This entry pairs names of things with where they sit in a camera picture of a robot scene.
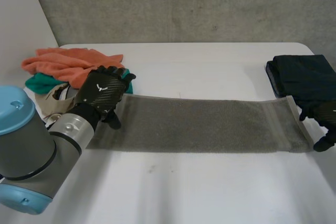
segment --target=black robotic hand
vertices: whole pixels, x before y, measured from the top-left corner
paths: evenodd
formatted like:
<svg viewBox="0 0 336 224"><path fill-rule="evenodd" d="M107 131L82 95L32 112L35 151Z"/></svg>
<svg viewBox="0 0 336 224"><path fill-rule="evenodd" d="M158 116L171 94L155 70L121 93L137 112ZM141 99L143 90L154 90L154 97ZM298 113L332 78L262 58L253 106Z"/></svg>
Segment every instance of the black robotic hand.
<svg viewBox="0 0 336 224"><path fill-rule="evenodd" d="M336 143L336 101L324 102L302 112L300 120L303 121L306 116L328 129L327 134L315 143L314 150L324 152L333 147Z"/></svg>
<svg viewBox="0 0 336 224"><path fill-rule="evenodd" d="M132 73L121 78L124 72L123 68L104 66L91 71L75 97L76 106L72 110L84 108L92 114L90 118L99 117L99 120L108 123L111 128L119 129L121 124L114 110L130 82L136 78Z"/></svg>

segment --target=black robotic finger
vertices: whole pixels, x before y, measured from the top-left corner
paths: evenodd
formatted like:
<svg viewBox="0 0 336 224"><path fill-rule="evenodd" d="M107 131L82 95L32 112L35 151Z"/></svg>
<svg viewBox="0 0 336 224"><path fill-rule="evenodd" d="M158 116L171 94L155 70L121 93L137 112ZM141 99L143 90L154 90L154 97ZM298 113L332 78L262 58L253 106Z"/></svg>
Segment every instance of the black robotic finger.
<svg viewBox="0 0 336 224"><path fill-rule="evenodd" d="M116 71L117 69L118 69L117 67L115 67L115 66L111 66L111 67L108 67L108 68L105 70L104 73L106 73L106 74L113 74L114 71Z"/></svg>
<svg viewBox="0 0 336 224"><path fill-rule="evenodd" d="M115 114L114 111L111 111L107 114L106 118L102 121L103 123L108 123L110 128L114 130L118 130L121 128L121 123L119 121L118 116Z"/></svg>
<svg viewBox="0 0 336 224"><path fill-rule="evenodd" d="M116 74L118 77L121 78L121 76L124 74L125 69L124 68L118 68L114 71L114 74Z"/></svg>
<svg viewBox="0 0 336 224"><path fill-rule="evenodd" d="M105 67L99 66L96 70L93 70L91 72L103 73L104 71L105 71Z"/></svg>
<svg viewBox="0 0 336 224"><path fill-rule="evenodd" d="M136 76L132 73L128 73L128 74L126 74L126 76L124 78L122 78L122 81L126 85L125 91L128 89L131 81L134 80L135 78L136 78Z"/></svg>

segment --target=table surface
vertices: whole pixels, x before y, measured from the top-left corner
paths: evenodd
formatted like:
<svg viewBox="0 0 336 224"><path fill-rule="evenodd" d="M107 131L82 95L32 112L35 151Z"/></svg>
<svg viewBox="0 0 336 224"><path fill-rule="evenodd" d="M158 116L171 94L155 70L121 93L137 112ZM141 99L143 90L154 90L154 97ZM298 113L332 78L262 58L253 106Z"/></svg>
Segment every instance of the table surface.
<svg viewBox="0 0 336 224"><path fill-rule="evenodd" d="M134 93L189 99L275 99L264 70L298 43L82 44L124 54ZM305 126L315 141L324 129ZM336 223L336 151L293 154L85 150L47 210L0 206L1 223Z"/></svg>

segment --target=robotic hand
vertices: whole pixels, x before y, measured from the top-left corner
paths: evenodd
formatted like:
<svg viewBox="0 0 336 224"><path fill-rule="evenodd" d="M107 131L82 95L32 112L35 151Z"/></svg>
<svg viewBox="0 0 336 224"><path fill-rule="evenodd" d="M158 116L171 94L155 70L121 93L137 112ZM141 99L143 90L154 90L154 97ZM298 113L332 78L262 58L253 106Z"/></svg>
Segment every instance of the robotic hand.
<svg viewBox="0 0 336 224"><path fill-rule="evenodd" d="M97 70L90 72L85 83L79 90L75 98L75 108L70 113L80 113L79 110L85 110L91 113L94 108L93 118L99 118L106 122L113 129L121 127L120 121L114 110L117 103L121 100L123 94L127 91L130 82L136 78L132 73L128 73L121 78L125 69L100 66Z"/></svg>
<svg viewBox="0 0 336 224"><path fill-rule="evenodd" d="M0 86L0 203L32 215L42 213L91 141L99 121L120 128L114 113L135 75L124 69L91 71L75 107L47 131L27 94Z"/></svg>
<svg viewBox="0 0 336 224"><path fill-rule="evenodd" d="M314 145L314 150L324 152L336 143L336 101L324 102L315 106L307 113L309 118L314 118L320 126L326 127L328 132Z"/></svg>

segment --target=orange towel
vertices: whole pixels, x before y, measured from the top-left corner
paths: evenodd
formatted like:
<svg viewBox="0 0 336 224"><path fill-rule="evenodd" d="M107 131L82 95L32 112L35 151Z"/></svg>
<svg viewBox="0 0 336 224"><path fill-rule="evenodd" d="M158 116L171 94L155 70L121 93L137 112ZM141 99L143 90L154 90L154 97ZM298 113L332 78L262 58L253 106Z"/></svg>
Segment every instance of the orange towel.
<svg viewBox="0 0 336 224"><path fill-rule="evenodd" d="M92 69L98 66L123 68L123 55L106 56L94 49L37 49L36 57L25 59L21 67L30 74L44 73L56 80L68 81L79 89Z"/></svg>

